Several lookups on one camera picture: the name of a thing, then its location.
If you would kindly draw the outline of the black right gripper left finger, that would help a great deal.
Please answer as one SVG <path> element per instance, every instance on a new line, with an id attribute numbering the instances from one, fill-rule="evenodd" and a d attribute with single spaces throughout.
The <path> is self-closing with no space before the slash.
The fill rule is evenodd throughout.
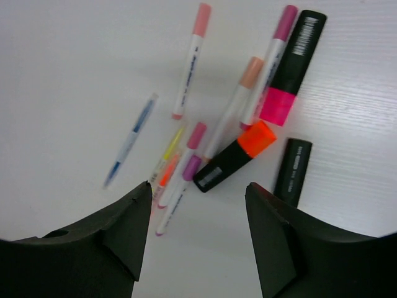
<path id="1" fill-rule="evenodd" d="M 151 206 L 151 185 L 144 181 L 42 238 L 1 240 L 1 297 L 131 297 Z"/>

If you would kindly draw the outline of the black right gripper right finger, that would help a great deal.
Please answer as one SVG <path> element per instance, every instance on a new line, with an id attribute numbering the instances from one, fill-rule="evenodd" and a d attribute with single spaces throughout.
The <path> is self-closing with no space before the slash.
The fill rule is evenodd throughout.
<path id="1" fill-rule="evenodd" d="M 257 183 L 245 193 L 263 297 L 396 297 L 396 234 L 319 220 Z"/>

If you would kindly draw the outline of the yellow highlighter black body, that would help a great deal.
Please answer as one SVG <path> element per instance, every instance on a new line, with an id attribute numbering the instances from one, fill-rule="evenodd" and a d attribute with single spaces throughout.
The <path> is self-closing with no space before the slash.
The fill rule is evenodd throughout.
<path id="1" fill-rule="evenodd" d="M 288 138 L 273 195 L 287 204 L 297 207 L 313 144 L 309 141 Z"/>

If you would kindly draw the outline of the orange highlighter black body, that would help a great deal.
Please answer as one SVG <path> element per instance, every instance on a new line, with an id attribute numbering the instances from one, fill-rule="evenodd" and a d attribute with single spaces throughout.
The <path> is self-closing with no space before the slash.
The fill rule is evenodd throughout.
<path id="1" fill-rule="evenodd" d="M 276 139 L 267 124 L 261 120 L 256 122 L 196 173 L 194 184 L 201 192 L 208 192 L 255 159 Z"/>

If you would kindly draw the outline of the pink highlighter black body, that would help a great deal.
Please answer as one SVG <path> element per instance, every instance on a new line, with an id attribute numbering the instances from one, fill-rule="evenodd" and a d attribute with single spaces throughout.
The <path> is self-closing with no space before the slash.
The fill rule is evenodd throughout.
<path id="1" fill-rule="evenodd" d="M 283 126 L 310 65 L 327 15 L 303 10 L 267 89 L 260 119 Z"/>

